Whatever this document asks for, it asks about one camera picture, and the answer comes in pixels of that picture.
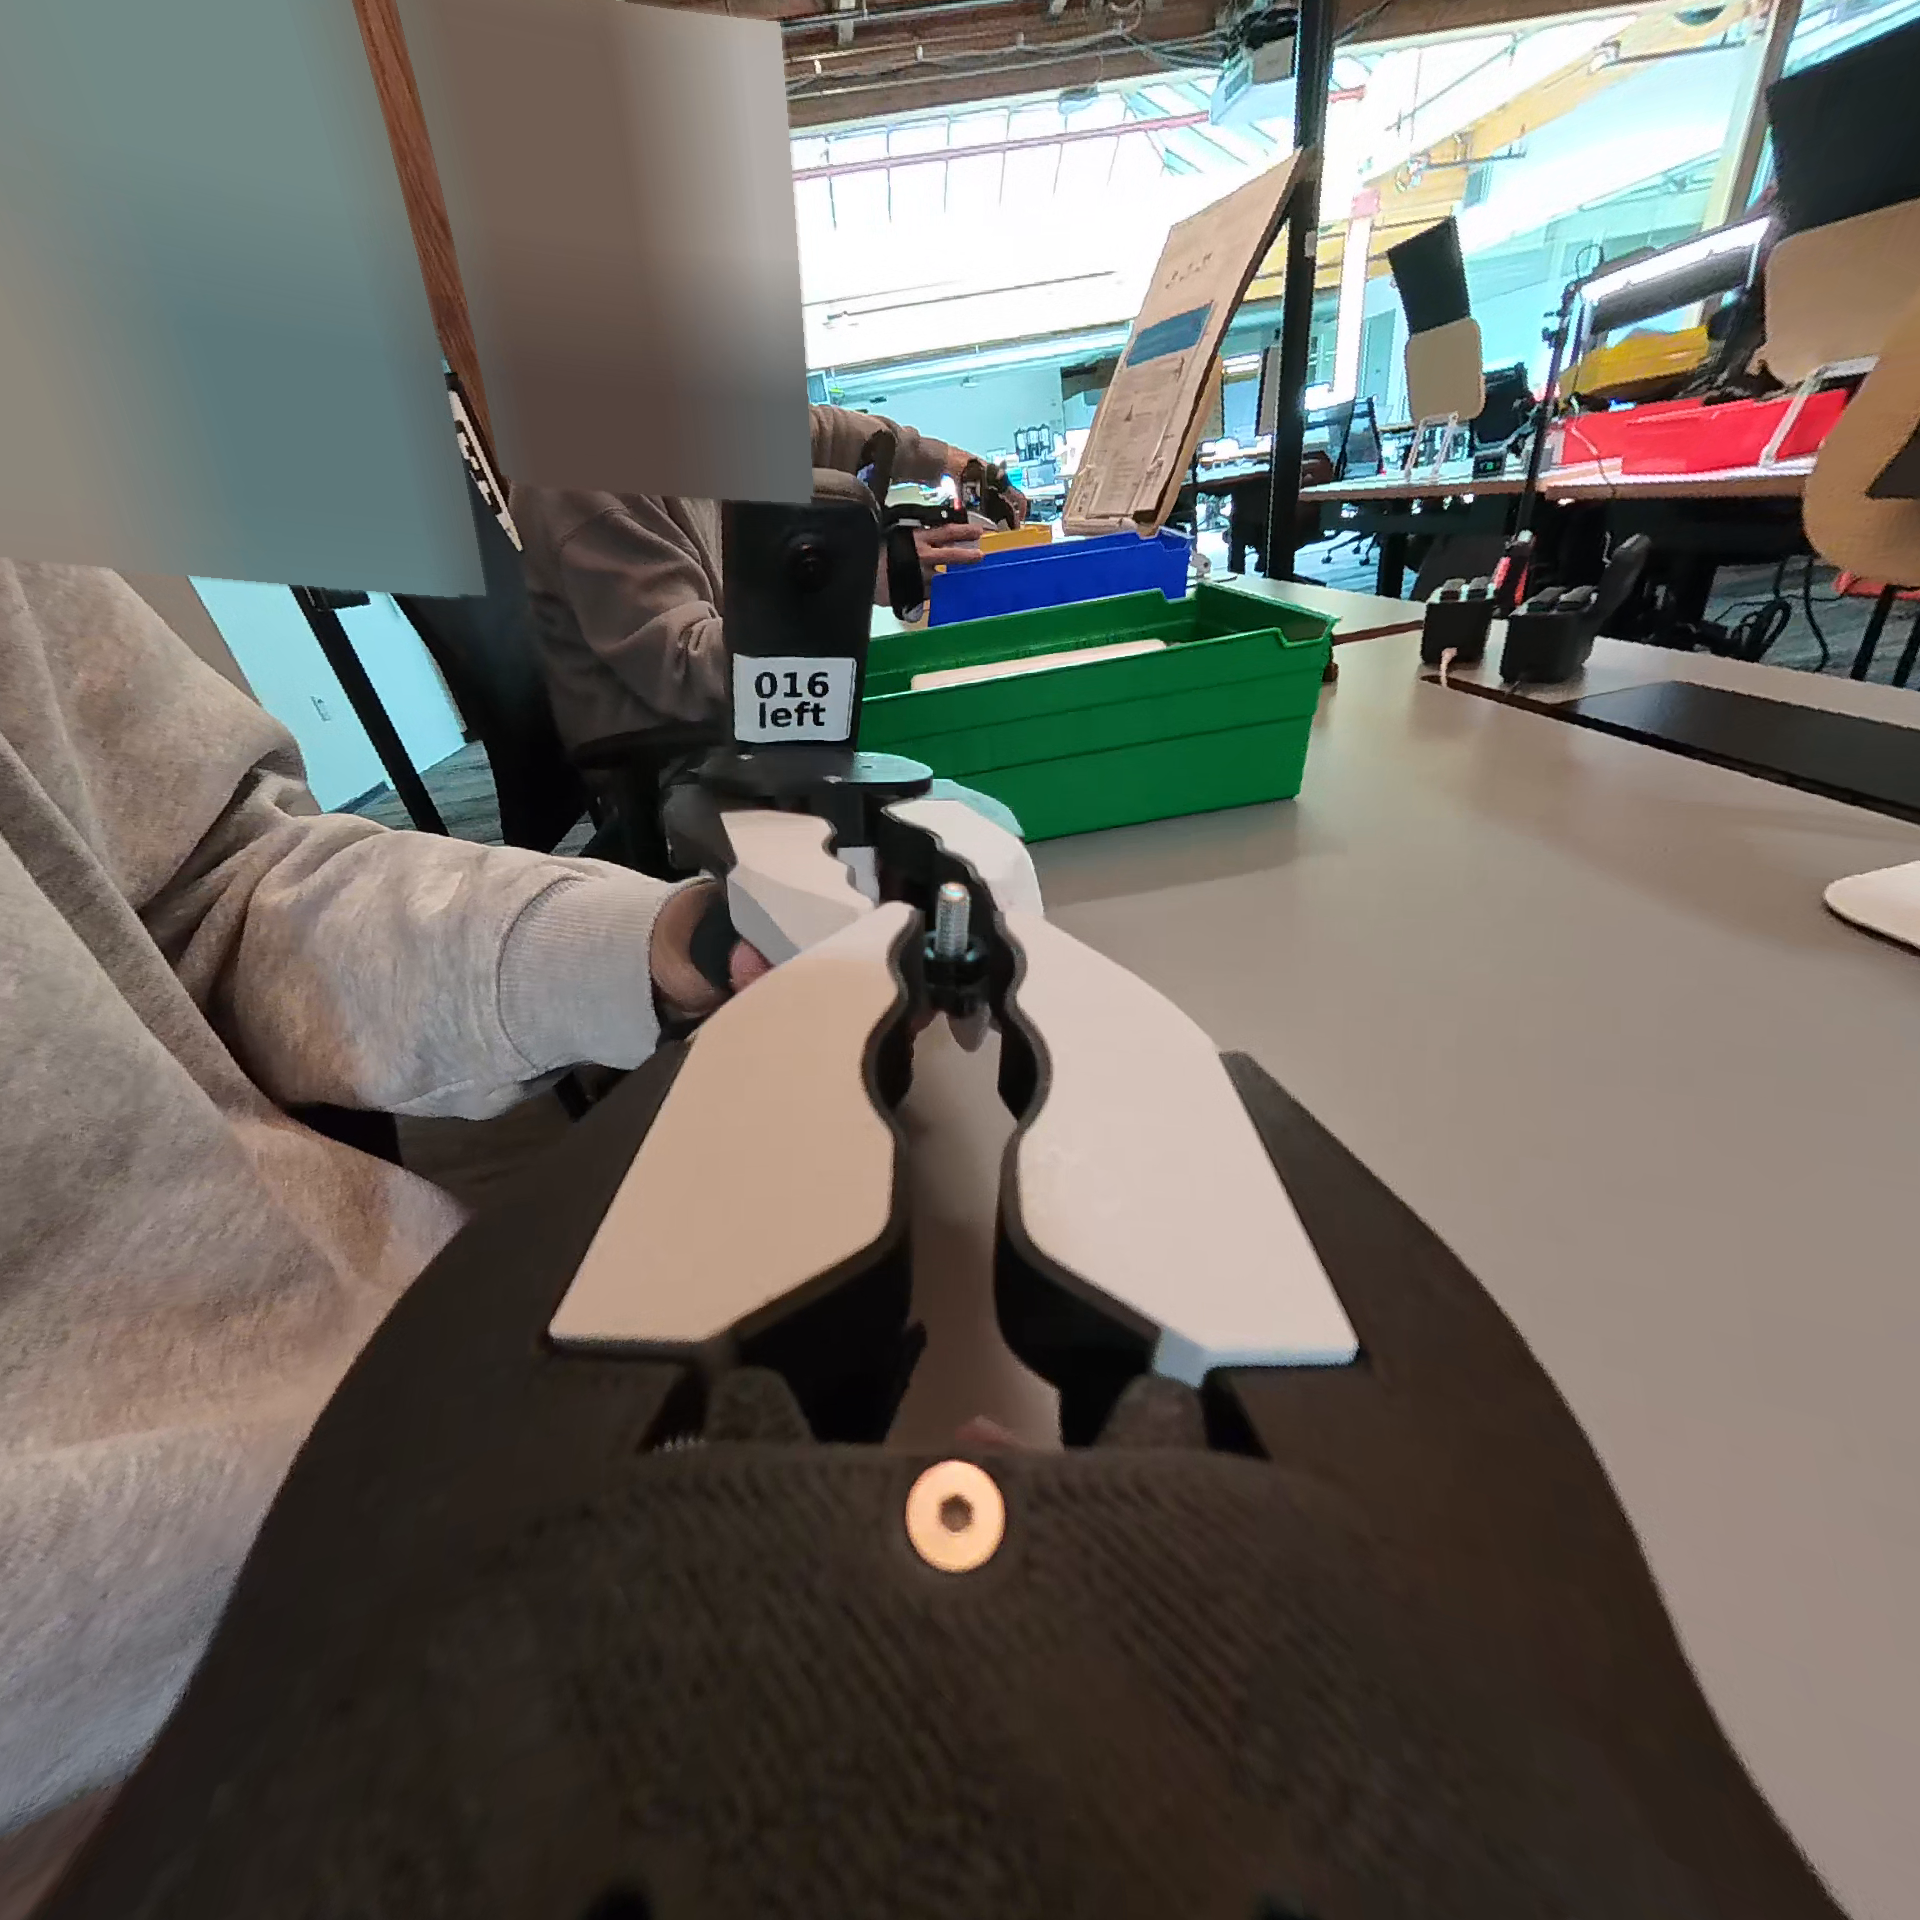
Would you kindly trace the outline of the black office chair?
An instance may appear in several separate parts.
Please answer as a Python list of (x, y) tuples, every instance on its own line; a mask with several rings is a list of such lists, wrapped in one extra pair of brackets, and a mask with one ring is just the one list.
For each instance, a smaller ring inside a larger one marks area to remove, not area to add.
[(568, 755), (518, 582), (477, 596), (402, 592), (395, 605), (442, 672), (466, 734), (488, 750), (510, 847), (555, 852), (578, 821), (593, 821), (591, 857), (677, 876), (658, 825), (641, 827), (617, 799), (595, 796)]

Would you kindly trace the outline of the large beige backing board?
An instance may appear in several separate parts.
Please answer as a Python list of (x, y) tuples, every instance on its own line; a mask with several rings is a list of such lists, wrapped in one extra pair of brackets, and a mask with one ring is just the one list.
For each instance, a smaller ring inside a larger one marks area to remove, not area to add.
[(1793, 232), (1762, 272), (1755, 365), (1785, 385), (1817, 368), (1878, 358), (1919, 297), (1919, 198)]

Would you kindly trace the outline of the blue plastic bin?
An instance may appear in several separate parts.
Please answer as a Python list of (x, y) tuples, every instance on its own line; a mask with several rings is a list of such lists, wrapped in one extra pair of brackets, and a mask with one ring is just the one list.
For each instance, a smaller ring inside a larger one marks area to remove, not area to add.
[(1178, 600), (1190, 592), (1191, 561), (1194, 539), (1178, 527), (994, 548), (934, 577), (928, 624), (942, 629), (1137, 592)]

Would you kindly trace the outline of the wooden backing board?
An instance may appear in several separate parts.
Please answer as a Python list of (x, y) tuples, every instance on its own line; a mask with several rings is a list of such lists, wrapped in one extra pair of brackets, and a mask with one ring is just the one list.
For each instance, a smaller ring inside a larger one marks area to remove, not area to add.
[(1822, 441), (1805, 501), (1819, 557), (1871, 585), (1919, 587), (1919, 343), (1889, 343)]

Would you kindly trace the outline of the black steel post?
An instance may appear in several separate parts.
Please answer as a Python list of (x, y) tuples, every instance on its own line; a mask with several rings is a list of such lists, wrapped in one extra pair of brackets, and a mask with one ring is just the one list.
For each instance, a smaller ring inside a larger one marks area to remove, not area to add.
[(1306, 385), (1312, 343), (1315, 256), (1322, 224), (1335, 19), (1335, 3), (1302, 3), (1298, 7), (1294, 65), (1294, 148), (1298, 153), (1298, 172), (1287, 191), (1281, 361), (1271, 383), (1271, 395), (1278, 401), (1270, 451), (1264, 531), (1264, 576), (1271, 582), (1294, 581), (1302, 542)]

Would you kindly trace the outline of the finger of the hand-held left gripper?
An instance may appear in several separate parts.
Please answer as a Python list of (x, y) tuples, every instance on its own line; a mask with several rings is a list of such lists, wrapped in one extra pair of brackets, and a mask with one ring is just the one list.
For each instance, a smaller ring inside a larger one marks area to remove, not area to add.
[(1018, 817), (1003, 805), (979, 791), (930, 791), (923, 797), (897, 799), (886, 813), (958, 857), (993, 893), (998, 910), (1046, 917), (1033, 854)]
[(784, 965), (873, 911), (839, 854), (827, 817), (792, 808), (728, 808), (728, 911), (768, 965)]

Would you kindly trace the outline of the black knob thumbscrew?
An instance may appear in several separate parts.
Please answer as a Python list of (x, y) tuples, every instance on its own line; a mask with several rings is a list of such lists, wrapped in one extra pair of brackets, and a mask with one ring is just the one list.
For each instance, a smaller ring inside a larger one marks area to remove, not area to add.
[(974, 926), (969, 887), (945, 879), (919, 947), (919, 1007), (927, 1024), (946, 1022), (968, 1054), (983, 1047), (998, 1022), (994, 952), (993, 932)]

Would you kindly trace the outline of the person's left forearm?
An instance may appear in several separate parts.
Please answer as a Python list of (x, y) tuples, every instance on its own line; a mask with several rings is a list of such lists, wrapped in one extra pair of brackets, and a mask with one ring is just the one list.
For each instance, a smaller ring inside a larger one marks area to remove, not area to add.
[(481, 1120), (658, 1047), (657, 911), (685, 885), (481, 847), (258, 791), (141, 917), (248, 1078), (285, 1109)]

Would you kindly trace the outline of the large black panel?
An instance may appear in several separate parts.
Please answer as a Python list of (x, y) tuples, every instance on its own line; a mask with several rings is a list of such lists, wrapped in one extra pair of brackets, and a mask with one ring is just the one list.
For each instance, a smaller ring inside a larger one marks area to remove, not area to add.
[(1783, 236), (1919, 198), (1919, 22), (1768, 89)]

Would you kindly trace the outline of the small beige backing board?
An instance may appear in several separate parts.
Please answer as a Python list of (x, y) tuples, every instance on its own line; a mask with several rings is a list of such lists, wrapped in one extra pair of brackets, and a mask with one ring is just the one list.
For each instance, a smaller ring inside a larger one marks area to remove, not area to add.
[(1481, 327), (1474, 316), (1415, 329), (1403, 349), (1408, 419), (1470, 425), (1483, 408)]

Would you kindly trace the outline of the person's left hand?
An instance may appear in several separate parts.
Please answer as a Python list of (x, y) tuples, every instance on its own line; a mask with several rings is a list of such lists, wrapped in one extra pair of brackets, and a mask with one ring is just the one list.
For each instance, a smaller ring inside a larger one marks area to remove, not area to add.
[(662, 1030), (673, 1037), (768, 975), (774, 961), (738, 934), (728, 885), (695, 879), (662, 902), (650, 971)]

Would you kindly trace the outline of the white flat board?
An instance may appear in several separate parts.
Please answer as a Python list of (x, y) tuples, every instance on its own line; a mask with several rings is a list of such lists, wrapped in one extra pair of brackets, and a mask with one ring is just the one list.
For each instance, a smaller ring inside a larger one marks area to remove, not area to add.
[(998, 661), (982, 661), (982, 662), (961, 662), (950, 667), (930, 667), (915, 675), (909, 684), (909, 689), (946, 689), (946, 688), (968, 688), (968, 685), (983, 685), (998, 681), (1014, 681), (1014, 679), (1030, 679), (1039, 675), (1062, 672), (1077, 665), (1105, 665), (1127, 659), (1142, 655), (1157, 655), (1168, 649), (1168, 641), (1160, 635), (1149, 635), (1138, 640), (1117, 640), (1105, 644), (1085, 644), (1073, 649), (1062, 649), (1053, 653), (1037, 653), (1037, 655), (1008, 655)]

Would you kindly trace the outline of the red plastic bin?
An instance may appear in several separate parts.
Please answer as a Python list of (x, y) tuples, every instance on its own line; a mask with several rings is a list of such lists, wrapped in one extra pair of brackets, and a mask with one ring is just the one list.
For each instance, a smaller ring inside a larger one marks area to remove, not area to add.
[(1845, 385), (1758, 400), (1651, 400), (1583, 411), (1554, 427), (1551, 468), (1595, 467), (1606, 475), (1722, 473), (1817, 455), (1853, 400)]

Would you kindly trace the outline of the wooden support post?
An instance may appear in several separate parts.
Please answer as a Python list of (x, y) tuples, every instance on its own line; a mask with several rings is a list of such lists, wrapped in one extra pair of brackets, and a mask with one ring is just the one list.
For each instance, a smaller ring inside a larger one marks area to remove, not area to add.
[(442, 357), (459, 382), (482, 441), (491, 446), (490, 397), (477, 357), (464, 277), (454, 246), (442, 174), (429, 139), (416, 70), (402, 37), (401, 13), (395, 3), (353, 3), (353, 12), (390, 132)]

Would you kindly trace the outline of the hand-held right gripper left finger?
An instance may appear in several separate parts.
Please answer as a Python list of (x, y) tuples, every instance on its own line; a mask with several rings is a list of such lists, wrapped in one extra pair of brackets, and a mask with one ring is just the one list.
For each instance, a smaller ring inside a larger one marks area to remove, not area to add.
[(915, 940), (911, 905), (878, 905), (705, 1024), (549, 1320), (560, 1352), (894, 1368), (911, 1278), (881, 1059)]

